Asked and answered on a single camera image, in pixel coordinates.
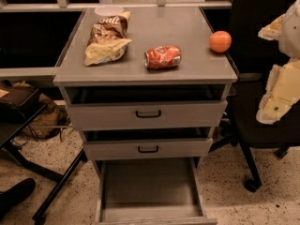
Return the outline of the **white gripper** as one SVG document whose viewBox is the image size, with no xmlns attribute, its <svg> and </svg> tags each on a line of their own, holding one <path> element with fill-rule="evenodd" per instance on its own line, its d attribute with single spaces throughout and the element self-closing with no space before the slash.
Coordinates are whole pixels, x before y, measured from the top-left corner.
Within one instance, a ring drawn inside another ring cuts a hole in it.
<svg viewBox="0 0 300 225">
<path fill-rule="evenodd" d="M 300 99 L 300 0 L 263 27 L 259 38 L 278 40 L 279 50 L 291 59 L 283 67 L 273 65 L 256 119 L 262 124 L 279 121 Z"/>
</svg>

